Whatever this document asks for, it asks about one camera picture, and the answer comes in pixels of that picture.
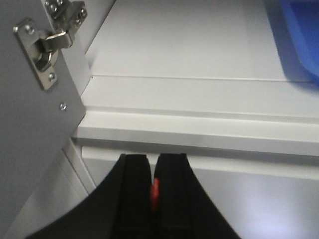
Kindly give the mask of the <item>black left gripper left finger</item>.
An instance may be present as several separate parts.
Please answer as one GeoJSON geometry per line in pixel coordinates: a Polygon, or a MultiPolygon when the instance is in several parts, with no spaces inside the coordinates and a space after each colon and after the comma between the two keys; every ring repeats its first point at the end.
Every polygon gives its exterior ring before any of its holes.
{"type": "Polygon", "coordinates": [[[146,155],[122,154],[97,188],[30,239],[150,239],[151,169],[146,155]]]}

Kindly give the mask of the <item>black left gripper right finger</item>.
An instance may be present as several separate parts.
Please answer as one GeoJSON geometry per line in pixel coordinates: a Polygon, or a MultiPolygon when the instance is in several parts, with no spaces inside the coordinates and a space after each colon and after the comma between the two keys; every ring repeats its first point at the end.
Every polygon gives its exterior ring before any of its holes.
{"type": "Polygon", "coordinates": [[[186,154],[162,153],[155,179],[159,181],[156,238],[239,238],[203,189],[186,154]]]}

